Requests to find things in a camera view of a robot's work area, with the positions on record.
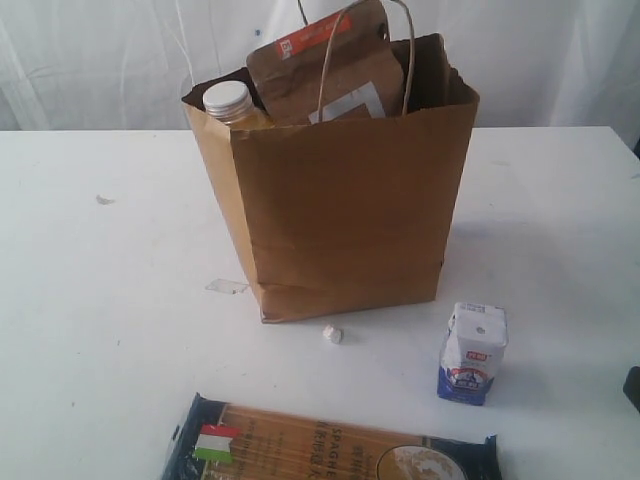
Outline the yellow millet bottle white cap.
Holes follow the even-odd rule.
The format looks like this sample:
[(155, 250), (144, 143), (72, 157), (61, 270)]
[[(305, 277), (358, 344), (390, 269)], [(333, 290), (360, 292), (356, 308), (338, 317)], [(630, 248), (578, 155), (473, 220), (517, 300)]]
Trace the yellow millet bottle white cap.
[(202, 96), (208, 115), (233, 130), (258, 130), (274, 126), (270, 117), (258, 108), (248, 86), (237, 80), (217, 83)]

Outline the small white candy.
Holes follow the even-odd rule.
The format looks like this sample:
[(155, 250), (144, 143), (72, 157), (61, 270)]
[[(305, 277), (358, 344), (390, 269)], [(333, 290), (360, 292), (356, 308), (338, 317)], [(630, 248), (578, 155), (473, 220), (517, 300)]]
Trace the small white candy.
[(332, 344), (339, 345), (344, 338), (344, 332), (341, 328), (334, 325), (327, 325), (323, 330), (324, 338)]

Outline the clear tape piece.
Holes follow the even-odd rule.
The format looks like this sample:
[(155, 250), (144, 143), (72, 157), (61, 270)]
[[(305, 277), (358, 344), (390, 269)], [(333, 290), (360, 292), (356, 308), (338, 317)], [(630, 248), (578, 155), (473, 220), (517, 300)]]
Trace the clear tape piece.
[(242, 282), (231, 281), (227, 279), (215, 279), (205, 286), (207, 291), (217, 292), (226, 295), (236, 295), (244, 293), (249, 285)]

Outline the small white blue milk carton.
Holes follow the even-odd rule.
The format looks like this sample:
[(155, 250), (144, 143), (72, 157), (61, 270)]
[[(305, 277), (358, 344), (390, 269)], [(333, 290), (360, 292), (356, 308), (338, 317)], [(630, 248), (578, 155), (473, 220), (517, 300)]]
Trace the small white blue milk carton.
[(438, 396), (482, 406), (507, 345), (507, 318), (503, 308), (456, 303), (440, 351)]

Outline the brown paper bag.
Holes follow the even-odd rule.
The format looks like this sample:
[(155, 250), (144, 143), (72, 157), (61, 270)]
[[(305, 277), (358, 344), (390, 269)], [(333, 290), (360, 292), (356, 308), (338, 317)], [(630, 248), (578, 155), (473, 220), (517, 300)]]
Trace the brown paper bag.
[[(400, 114), (278, 125), (244, 67), (182, 102), (265, 323), (434, 299), (479, 104), (439, 34), (386, 37)], [(274, 126), (233, 130), (202, 96), (244, 82)]]

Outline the spaghetti packet dark blue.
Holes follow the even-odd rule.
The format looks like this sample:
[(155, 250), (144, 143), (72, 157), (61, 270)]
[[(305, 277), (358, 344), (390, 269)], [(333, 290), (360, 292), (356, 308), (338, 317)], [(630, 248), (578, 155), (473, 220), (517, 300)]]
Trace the spaghetti packet dark blue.
[(165, 479), (499, 479), (497, 439), (469, 443), (300, 417), (196, 395)]

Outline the brown snack pouch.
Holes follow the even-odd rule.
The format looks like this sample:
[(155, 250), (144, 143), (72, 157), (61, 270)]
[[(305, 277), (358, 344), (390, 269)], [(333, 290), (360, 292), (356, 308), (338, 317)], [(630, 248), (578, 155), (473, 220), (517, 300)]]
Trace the brown snack pouch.
[(386, 37), (379, 1), (336, 12), (261, 47), (246, 66), (278, 125), (401, 113), (405, 74)]

